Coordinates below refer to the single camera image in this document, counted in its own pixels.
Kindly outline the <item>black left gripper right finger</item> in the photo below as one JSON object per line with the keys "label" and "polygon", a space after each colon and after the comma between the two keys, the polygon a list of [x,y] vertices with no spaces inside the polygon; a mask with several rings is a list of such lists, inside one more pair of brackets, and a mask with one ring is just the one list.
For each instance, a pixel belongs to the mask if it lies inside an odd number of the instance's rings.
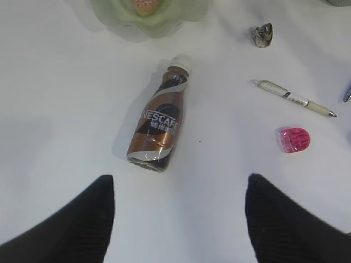
{"label": "black left gripper right finger", "polygon": [[245,214],[258,262],[350,262],[350,235],[305,210],[260,174],[248,178]]}

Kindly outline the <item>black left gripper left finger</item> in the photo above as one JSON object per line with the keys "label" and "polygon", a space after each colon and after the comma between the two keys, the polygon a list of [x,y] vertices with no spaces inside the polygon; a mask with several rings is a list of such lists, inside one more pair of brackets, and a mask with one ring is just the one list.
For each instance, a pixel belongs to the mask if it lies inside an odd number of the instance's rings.
{"label": "black left gripper left finger", "polygon": [[1,262],[103,262],[114,224],[114,180],[102,175],[40,224],[1,245]]}

